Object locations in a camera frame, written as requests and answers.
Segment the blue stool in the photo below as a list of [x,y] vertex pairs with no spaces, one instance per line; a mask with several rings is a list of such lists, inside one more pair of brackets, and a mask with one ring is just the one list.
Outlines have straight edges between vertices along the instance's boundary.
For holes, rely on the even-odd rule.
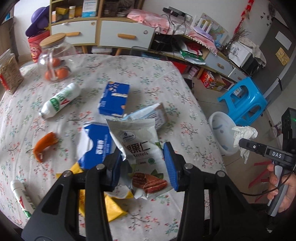
[[[242,86],[245,86],[247,91],[244,90],[244,93],[237,97],[234,91]],[[241,126],[251,125],[262,114],[267,105],[267,101],[249,77],[235,84],[229,91],[219,97],[218,101],[220,102],[223,99],[229,109],[228,116],[236,125]],[[251,110],[255,108],[257,108],[256,112],[252,114]]]

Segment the pecan image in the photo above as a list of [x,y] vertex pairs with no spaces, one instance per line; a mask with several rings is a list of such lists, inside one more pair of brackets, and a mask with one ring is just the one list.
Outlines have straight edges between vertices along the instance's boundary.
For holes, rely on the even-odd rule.
[[154,180],[152,182],[146,183],[143,187],[145,193],[154,193],[161,189],[164,189],[167,187],[168,182],[163,179]]
[[147,179],[145,178],[144,173],[136,172],[133,176],[133,185],[136,188],[143,188],[147,183]]
[[149,174],[136,172],[133,176],[133,185],[144,189],[145,193],[154,193],[166,188],[168,182]]

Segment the drawer handle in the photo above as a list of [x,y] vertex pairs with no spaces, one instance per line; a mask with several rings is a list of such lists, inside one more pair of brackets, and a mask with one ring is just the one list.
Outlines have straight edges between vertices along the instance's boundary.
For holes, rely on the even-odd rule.
[[218,67],[221,69],[224,69],[224,66],[222,64],[217,63]]
[[136,36],[135,35],[130,35],[130,34],[117,34],[118,38],[122,38],[122,39],[135,39]]
[[80,32],[71,32],[71,33],[66,33],[67,37],[73,37],[73,36],[78,36]]

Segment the table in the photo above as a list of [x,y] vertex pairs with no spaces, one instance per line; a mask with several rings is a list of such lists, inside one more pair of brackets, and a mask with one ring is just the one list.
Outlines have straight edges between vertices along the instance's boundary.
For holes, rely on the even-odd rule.
[[[59,83],[47,82],[37,64],[21,69],[25,80],[13,95],[5,93],[0,101],[0,210],[16,225],[27,219],[17,204],[10,182],[19,179],[33,203],[38,205],[56,181],[56,173],[69,169],[77,160],[76,138],[87,121],[105,122],[98,114],[99,99],[108,81],[130,84],[126,113],[163,102],[169,121],[158,131],[163,144],[170,141],[186,162],[202,171],[225,170],[211,128],[180,72],[171,62],[135,56],[77,55],[81,64]],[[68,84],[76,82],[81,95],[54,117],[42,120],[38,111],[43,104]],[[43,154],[38,163],[31,151],[49,132],[59,142]],[[127,215],[110,222],[114,240],[171,240],[177,236],[184,193],[171,190],[152,200],[125,199],[118,204]],[[205,217],[209,218],[209,200],[205,196]],[[84,218],[79,217],[80,232],[85,235]]]

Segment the white drawer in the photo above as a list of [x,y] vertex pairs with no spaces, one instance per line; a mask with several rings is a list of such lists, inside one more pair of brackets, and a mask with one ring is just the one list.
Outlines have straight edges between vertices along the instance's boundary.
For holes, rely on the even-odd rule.
[[209,55],[205,59],[205,62],[206,66],[216,70],[217,72],[225,76],[228,76],[233,70],[232,65],[228,61],[224,60],[218,55],[215,56],[212,52],[209,53]]
[[100,46],[132,48],[138,46],[149,48],[154,28],[140,23],[103,20],[101,22]]
[[231,71],[228,77],[234,80],[235,82],[240,82],[247,76],[243,72],[241,72],[239,69],[235,68],[233,69],[233,71]]
[[52,34],[80,32],[78,36],[66,37],[66,41],[74,45],[95,44],[96,24],[97,20],[61,23],[52,26]]

